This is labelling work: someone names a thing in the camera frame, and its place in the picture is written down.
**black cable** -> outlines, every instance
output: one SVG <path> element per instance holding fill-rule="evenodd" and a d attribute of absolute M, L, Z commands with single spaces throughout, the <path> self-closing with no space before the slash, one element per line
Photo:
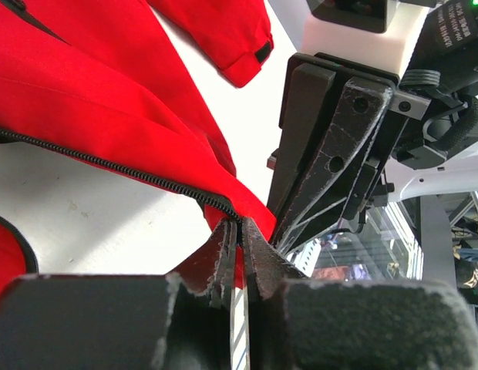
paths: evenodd
<path fill-rule="evenodd" d="M 478 123 L 478 99 L 475 96 L 464 96 L 469 107 L 463 114 L 431 147 L 447 151 L 459 145 Z"/>
<path fill-rule="evenodd" d="M 357 229 L 355 230 L 350 230 L 347 228 L 332 229 L 327 233 L 327 235 L 343 234 L 343 233 L 360 234 L 362 230 L 364 230 L 364 226 L 365 226 L 365 209 L 359 212 L 359 220 L 358 220 Z"/>
<path fill-rule="evenodd" d="M 386 177 L 386 170 L 385 169 L 383 169 L 382 174 L 383 174 L 383 179 L 385 179 L 385 185 L 387 185 L 388 184 L 388 178 Z"/>
<path fill-rule="evenodd" d="M 404 90 L 428 90 L 439 87 L 441 73 L 431 69 L 409 69 L 400 81 Z"/>

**glass panel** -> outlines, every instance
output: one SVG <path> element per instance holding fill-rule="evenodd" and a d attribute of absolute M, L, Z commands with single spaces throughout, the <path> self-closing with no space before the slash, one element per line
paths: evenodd
<path fill-rule="evenodd" d="M 396 203 L 369 210 L 360 234 L 320 235 L 288 258 L 308 276 L 324 280 L 422 278 L 421 247 Z"/>

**zipper teeth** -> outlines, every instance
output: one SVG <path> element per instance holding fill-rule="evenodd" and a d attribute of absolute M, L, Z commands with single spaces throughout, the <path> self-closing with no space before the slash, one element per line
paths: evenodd
<path fill-rule="evenodd" d="M 6 139 L 13 141 L 20 141 L 27 144 L 32 144 L 34 146 L 39 146 L 43 149 L 50 150 L 52 152 L 60 153 L 65 156 L 70 156 L 77 160 L 82 160 L 84 162 L 93 163 L 99 167 L 104 167 L 108 170 L 112 170 L 123 175 L 127 175 L 134 179 L 141 180 L 145 183 L 151 183 L 159 188 L 172 191 L 174 193 L 182 194 L 187 197 L 195 199 L 198 203 L 206 204 L 221 212 L 224 212 L 230 218 L 239 221 L 241 217 L 234 210 L 231 202 L 221 195 L 208 193 L 204 190 L 196 189 L 189 187 L 182 183 L 177 183 L 172 180 L 167 180 L 162 177 L 157 177 L 149 173 L 144 173 L 138 170 L 134 170 L 122 164 L 110 162 L 108 160 L 103 160 L 97 156 L 92 156 L 90 154 L 85 154 L 79 152 L 78 150 L 66 149 L 62 146 L 48 143 L 39 139 L 35 139 L 30 136 L 22 135 L 19 133 L 14 133 L 12 131 L 0 128 L 0 136 L 5 137 Z"/>

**red jacket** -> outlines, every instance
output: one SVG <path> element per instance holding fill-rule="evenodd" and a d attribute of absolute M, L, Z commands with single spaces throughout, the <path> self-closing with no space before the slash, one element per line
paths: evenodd
<path fill-rule="evenodd" d="M 226 196 L 271 236 L 273 215 L 235 178 L 222 133 L 149 7 L 241 87 L 273 47 L 263 0 L 25 0 L 61 40 L 6 2 L 0 127 Z M 210 207 L 205 214 L 212 228 L 223 217 Z M 11 271 L 21 273 L 18 264 Z"/>

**white table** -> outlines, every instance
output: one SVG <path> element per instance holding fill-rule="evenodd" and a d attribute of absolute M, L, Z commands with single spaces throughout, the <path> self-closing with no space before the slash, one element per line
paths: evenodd
<path fill-rule="evenodd" d="M 264 202 L 286 63 L 295 52 L 268 11 L 275 49 L 243 89 L 161 21 L 229 142 L 239 179 Z M 194 200 L 21 143 L 0 145 L 0 215 L 29 240 L 43 273 L 162 274 L 210 236 Z"/>

